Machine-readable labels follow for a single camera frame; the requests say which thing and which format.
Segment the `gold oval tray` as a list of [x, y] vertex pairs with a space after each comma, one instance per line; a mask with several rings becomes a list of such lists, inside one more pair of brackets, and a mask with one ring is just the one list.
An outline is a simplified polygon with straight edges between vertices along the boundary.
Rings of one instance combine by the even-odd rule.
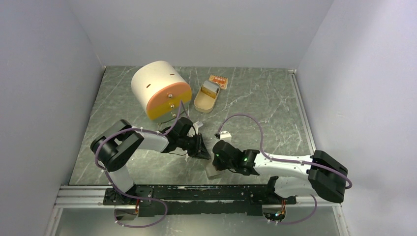
[[217, 101], [219, 92], [216, 98], [211, 98], [206, 94], [202, 93], [201, 88], [199, 89], [195, 99], [194, 99], [194, 107], [197, 111], [202, 113], [209, 113], [213, 110], [214, 105]]

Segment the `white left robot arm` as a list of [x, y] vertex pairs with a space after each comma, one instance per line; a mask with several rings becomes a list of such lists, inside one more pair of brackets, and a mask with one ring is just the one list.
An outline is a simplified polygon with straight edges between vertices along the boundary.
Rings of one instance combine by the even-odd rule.
[[210, 154], [202, 134], [197, 132], [192, 121], [181, 117], [162, 131], [134, 128], [124, 119], [99, 135], [90, 145], [95, 162], [106, 171], [118, 188], [116, 197], [128, 205], [136, 198], [136, 186], [129, 175], [126, 163], [137, 149], [170, 153], [182, 149], [191, 158], [209, 160]]

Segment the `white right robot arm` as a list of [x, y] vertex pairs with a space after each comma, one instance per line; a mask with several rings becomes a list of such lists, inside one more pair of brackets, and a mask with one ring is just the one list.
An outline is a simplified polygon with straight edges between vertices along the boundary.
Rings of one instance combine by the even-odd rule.
[[231, 169], [244, 176], [277, 177], [265, 191], [266, 199], [272, 204], [283, 198], [306, 195], [342, 203], [346, 187], [350, 186], [348, 169], [321, 150], [305, 156], [263, 154], [256, 149], [241, 151], [220, 140], [212, 151], [213, 165], [219, 171]]

